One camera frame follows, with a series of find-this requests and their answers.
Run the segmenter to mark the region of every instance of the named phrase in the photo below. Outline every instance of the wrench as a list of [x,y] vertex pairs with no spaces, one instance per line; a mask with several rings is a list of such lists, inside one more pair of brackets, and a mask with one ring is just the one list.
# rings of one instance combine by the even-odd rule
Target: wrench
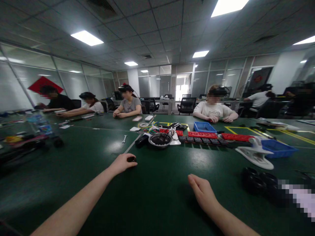
[[126,142],[127,136],[128,136],[128,135],[125,135],[124,141],[122,141],[122,143],[125,143],[125,142]]

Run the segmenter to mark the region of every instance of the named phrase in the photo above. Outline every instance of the fluorescent light panel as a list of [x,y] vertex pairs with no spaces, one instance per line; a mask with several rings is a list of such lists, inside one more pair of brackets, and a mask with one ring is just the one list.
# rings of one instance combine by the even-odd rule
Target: fluorescent light panel
[[300,41],[298,43],[295,43],[294,45],[298,45],[298,44],[305,44],[305,43],[314,43],[315,42],[315,36],[310,37],[308,39],[305,39],[303,41]]
[[83,30],[83,31],[78,32],[78,33],[74,33],[71,36],[86,43],[86,44],[88,44],[88,45],[90,45],[90,46],[95,46],[95,45],[104,43],[102,40],[99,40],[97,37],[90,34],[86,30]]
[[248,1],[249,0],[218,0],[211,17],[241,10]]
[[204,57],[208,54],[209,51],[201,51],[201,52],[195,52],[193,55],[193,58],[195,57]]
[[126,65],[129,66],[137,66],[138,64],[136,62],[125,62]]

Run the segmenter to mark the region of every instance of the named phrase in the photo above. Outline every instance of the blue plastic basket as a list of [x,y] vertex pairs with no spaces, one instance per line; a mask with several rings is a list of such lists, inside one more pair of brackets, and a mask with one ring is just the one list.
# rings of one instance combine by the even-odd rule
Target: blue plastic basket
[[278,142],[277,140],[262,140],[262,148],[267,151],[271,151],[274,154],[266,155],[267,158],[281,158],[289,157],[298,149],[291,147],[289,145]]
[[217,131],[208,122],[194,122],[196,132],[216,133]]

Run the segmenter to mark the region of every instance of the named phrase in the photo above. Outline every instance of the white shirt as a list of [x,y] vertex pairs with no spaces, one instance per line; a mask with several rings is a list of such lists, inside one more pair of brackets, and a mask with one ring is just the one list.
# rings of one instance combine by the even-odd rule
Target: white shirt
[[97,112],[97,113],[102,113],[102,112],[104,112],[104,107],[103,107],[103,105],[101,104],[101,102],[96,102],[96,103],[94,103],[94,105],[91,106],[91,107],[90,107],[89,104],[85,104],[85,105],[83,106],[83,108],[84,108],[84,109],[92,110],[92,111]]
[[254,108],[259,108],[259,107],[261,107],[261,106],[269,99],[269,98],[266,96],[266,93],[268,93],[268,91],[255,93],[255,94],[249,96],[248,98],[249,98],[251,101],[253,101],[252,107],[254,107]]
[[194,112],[199,112],[205,116],[216,116],[220,118],[231,115],[233,113],[233,110],[221,103],[210,105],[208,102],[200,102],[195,107]]

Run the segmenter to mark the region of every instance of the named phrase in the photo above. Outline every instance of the green table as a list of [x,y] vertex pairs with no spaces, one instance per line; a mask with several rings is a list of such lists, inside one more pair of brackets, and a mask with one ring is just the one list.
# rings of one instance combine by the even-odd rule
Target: green table
[[[27,156],[23,165],[1,169],[0,218],[25,235],[108,167],[138,137],[137,133],[129,131],[138,124],[132,122],[132,117],[120,120],[108,113],[90,121],[73,122],[74,126],[68,129],[55,125],[64,119],[52,115],[47,118],[65,146],[56,149],[50,145],[47,152],[38,150]],[[157,115],[153,120],[177,121],[188,124],[190,130],[193,130],[194,121],[200,121],[192,116],[167,115]],[[256,121],[240,118],[231,124],[218,123],[214,127],[225,132],[255,135],[238,126],[255,126]],[[303,123],[284,122],[313,130]],[[18,126],[26,128],[26,125],[16,124],[6,128],[6,132],[16,132]],[[275,169],[268,171],[279,179],[298,183],[299,175],[294,170],[312,170],[315,146],[279,131],[267,133],[301,147],[290,158],[272,159]],[[124,135],[128,137],[122,144]],[[312,133],[298,135],[305,139],[314,137]],[[164,150],[132,146],[129,152],[137,156],[138,166],[114,178],[79,235],[221,234],[198,206],[187,181],[190,173],[208,179],[219,202],[261,235],[310,235],[313,232],[310,220],[303,219],[294,207],[277,208],[262,196],[249,195],[242,189],[240,172],[244,167],[263,170],[232,149],[182,144]]]

